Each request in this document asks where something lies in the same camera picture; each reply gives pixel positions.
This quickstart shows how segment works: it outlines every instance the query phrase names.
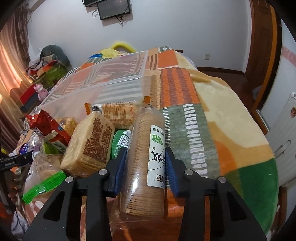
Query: tube of biscuits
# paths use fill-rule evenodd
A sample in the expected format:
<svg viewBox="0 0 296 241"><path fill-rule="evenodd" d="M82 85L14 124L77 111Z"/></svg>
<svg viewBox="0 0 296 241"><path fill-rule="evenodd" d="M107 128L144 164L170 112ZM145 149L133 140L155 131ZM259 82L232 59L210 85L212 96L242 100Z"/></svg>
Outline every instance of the tube of biscuits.
<svg viewBox="0 0 296 241"><path fill-rule="evenodd" d="M120 214L162 218L165 197L165 118L144 104L135 119L128 148Z"/></svg>

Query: transparent plastic storage box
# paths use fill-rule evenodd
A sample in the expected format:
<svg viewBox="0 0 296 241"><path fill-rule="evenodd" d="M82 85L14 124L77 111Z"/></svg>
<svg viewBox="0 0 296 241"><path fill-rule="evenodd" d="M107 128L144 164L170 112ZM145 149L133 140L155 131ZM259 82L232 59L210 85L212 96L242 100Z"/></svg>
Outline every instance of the transparent plastic storage box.
<svg viewBox="0 0 296 241"><path fill-rule="evenodd" d="M141 102L150 95L143 73L148 51L103 61L68 76L40 104L52 118L86 117L84 103Z"/></svg>

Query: wooden floor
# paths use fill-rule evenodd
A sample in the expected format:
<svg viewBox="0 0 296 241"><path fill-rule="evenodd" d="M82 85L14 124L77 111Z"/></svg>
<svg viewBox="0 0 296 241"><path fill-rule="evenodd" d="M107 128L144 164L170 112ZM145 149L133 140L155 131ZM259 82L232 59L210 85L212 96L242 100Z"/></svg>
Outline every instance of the wooden floor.
<svg viewBox="0 0 296 241"><path fill-rule="evenodd" d="M251 110L254 105L254 99L252 96L252 90L249 87L249 83L245 77L240 74L228 74L220 72L203 72L209 76L219 77L223 79L238 95L242 103L248 109Z"/></svg>

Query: barcode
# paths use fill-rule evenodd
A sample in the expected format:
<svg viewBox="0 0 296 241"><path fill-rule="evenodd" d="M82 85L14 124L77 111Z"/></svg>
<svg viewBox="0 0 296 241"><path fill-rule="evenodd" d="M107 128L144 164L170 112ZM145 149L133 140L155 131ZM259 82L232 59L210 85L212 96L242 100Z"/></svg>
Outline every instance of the barcode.
<svg viewBox="0 0 296 241"><path fill-rule="evenodd" d="M52 142L52 144L57 148L57 149L59 149L61 152L65 152L66 151L66 146L63 144L63 143L61 143L60 141L54 141L54 142Z"/></svg>
<svg viewBox="0 0 296 241"><path fill-rule="evenodd" d="M129 143L129 137L127 137L126 135L122 135L120 137L119 142L118 142L117 145L128 147L128 143Z"/></svg>
<svg viewBox="0 0 296 241"><path fill-rule="evenodd" d="M99 112L99 113L102 114L102 113L103 113L102 105L103 105L103 104L93 104L93 105L91 106L91 112L97 111L97 112Z"/></svg>

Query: wooden door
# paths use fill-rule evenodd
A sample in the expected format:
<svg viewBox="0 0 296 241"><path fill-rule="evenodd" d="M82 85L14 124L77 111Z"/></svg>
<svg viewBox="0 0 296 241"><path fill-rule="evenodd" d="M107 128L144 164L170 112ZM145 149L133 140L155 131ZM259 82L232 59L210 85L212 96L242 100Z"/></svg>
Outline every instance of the wooden door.
<svg viewBox="0 0 296 241"><path fill-rule="evenodd" d="M250 0L252 12L252 39L246 78L251 89L263 84L272 57L274 9L265 0Z"/></svg>

